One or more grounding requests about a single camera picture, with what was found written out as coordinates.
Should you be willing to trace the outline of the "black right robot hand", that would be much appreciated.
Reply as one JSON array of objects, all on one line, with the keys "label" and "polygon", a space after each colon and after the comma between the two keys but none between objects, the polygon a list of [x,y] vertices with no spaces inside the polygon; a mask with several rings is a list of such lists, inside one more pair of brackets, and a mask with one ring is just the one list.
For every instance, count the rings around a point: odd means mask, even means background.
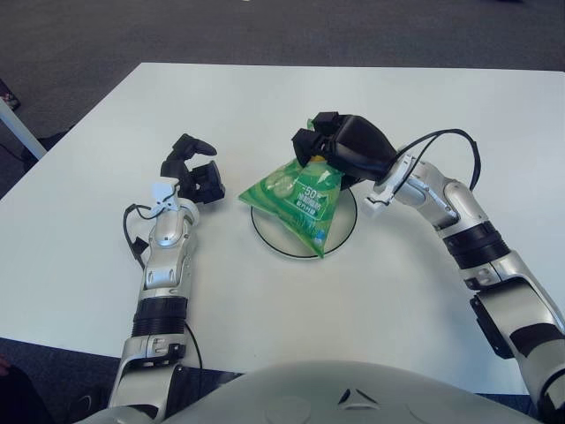
[{"label": "black right robot hand", "polygon": [[343,174],[343,190],[365,180],[382,181],[396,161],[397,152],[385,134],[357,115],[320,112],[310,129],[299,129],[291,140],[301,166],[322,157]]}]

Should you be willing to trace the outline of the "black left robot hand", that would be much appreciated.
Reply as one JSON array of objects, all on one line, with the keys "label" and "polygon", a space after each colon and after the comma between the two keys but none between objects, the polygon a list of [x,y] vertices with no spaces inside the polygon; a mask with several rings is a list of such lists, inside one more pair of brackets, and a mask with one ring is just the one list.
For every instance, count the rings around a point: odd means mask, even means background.
[{"label": "black left robot hand", "polygon": [[186,162],[195,155],[215,156],[216,149],[204,140],[182,134],[163,161],[160,176],[178,180],[178,196],[194,203],[208,204],[225,196],[220,171],[214,160],[192,168]]}]

